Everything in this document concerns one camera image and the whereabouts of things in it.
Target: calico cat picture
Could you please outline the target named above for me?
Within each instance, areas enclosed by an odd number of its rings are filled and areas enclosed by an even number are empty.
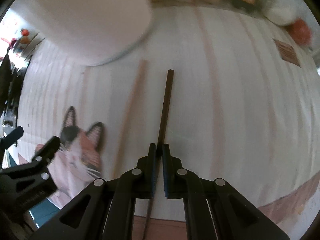
[[[60,149],[49,164],[49,172],[58,190],[50,200],[59,208],[65,206],[94,179],[101,176],[99,150],[104,137],[104,125],[94,123],[87,131],[76,125],[76,110],[70,106],[60,133]],[[36,147],[36,152],[43,145]]]

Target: dark brown stick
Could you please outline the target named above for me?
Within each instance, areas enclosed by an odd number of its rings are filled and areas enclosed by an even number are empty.
[[[159,129],[159,136],[158,136],[158,143],[157,143],[157,150],[156,150],[156,170],[155,170],[155,184],[154,184],[154,191],[156,188],[156,183],[158,180],[158,173],[160,167],[160,160],[162,156],[162,145],[165,139],[165,131],[167,128],[167,121],[169,115],[169,107],[170,107],[170,98],[171,98],[171,90],[172,90],[172,83],[173,83],[173,74],[174,71],[172,69],[168,70],[167,74],[167,82],[165,84],[165,91],[164,91],[164,99],[163,99],[163,106],[162,106],[162,114],[161,114],[161,121],[160,121],[160,129]],[[147,237],[147,232],[150,224],[151,212],[153,206],[153,197],[149,199],[148,202],[148,209],[147,209],[147,216],[146,216],[146,223],[144,226],[143,238],[145,240]]]

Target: white cylinder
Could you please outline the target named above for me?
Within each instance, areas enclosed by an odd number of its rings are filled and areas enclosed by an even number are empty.
[[[12,9],[82,65],[101,65],[148,30],[149,0],[15,0]]]

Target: black clamp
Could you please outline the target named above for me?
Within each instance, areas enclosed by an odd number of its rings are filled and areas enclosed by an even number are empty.
[[[135,200],[154,195],[156,145],[135,169],[111,181],[96,179],[29,240],[131,239]]]
[[[9,147],[14,144],[17,140],[19,140],[23,136],[23,128],[18,126],[7,136],[0,138],[0,163],[2,164],[3,156],[5,150],[9,149]]]
[[[23,133],[22,127],[18,127],[4,138],[11,138],[5,147],[10,147],[11,142],[14,143],[22,136],[21,130]],[[47,165],[59,147],[60,139],[53,136],[31,163],[0,170],[0,209],[11,220],[19,219],[24,212],[57,190]]]
[[[189,240],[289,240],[269,218],[224,179],[201,179],[163,145],[164,191],[183,199]]]

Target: brown square patch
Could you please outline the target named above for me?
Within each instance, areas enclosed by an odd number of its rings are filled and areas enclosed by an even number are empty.
[[[277,45],[277,48],[280,52],[280,56],[283,60],[293,63],[300,67],[297,54],[291,45],[284,43],[282,41],[277,41],[275,39],[273,39],[273,41]]]

